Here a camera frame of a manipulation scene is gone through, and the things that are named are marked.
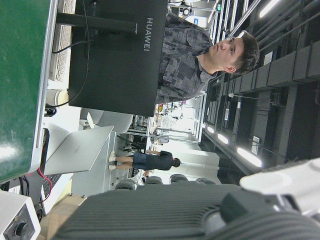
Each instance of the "ear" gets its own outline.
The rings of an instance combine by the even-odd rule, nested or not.
[[[234,73],[236,71],[236,68],[234,66],[224,66],[223,70],[226,71],[227,73]]]

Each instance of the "white keyboard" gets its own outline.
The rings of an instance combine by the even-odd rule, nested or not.
[[[74,14],[76,0],[59,0],[58,12]],[[57,24],[54,30],[52,51],[56,52],[71,44],[71,26]],[[67,58],[70,49],[60,53],[53,53],[51,56],[49,79],[52,81],[64,82]]]

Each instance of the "dark shorts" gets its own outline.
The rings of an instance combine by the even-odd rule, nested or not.
[[[142,154],[142,153],[134,153],[132,167],[134,169],[146,170],[146,168],[147,168],[147,155]]]

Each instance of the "gray patterned shirt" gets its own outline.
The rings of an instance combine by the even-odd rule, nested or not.
[[[212,46],[208,32],[173,13],[166,20],[156,103],[194,98],[207,87],[210,75],[197,56]]]

